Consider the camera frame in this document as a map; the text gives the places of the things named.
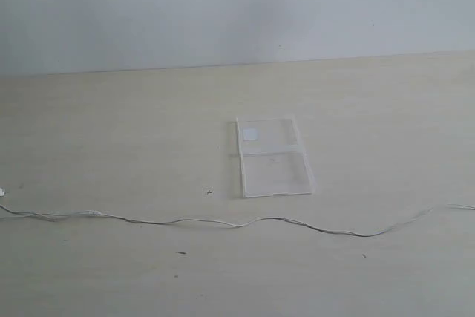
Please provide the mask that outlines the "clear plastic storage box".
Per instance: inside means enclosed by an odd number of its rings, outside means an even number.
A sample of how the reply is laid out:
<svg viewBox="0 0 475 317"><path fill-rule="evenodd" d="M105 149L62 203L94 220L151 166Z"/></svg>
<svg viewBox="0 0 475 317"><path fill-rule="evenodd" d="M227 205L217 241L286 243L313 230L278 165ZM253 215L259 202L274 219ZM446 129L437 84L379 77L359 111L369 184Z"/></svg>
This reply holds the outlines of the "clear plastic storage box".
<svg viewBox="0 0 475 317"><path fill-rule="evenodd" d="M315 176L290 115L235 118L226 124L226 150L233 198L315 193Z"/></svg>

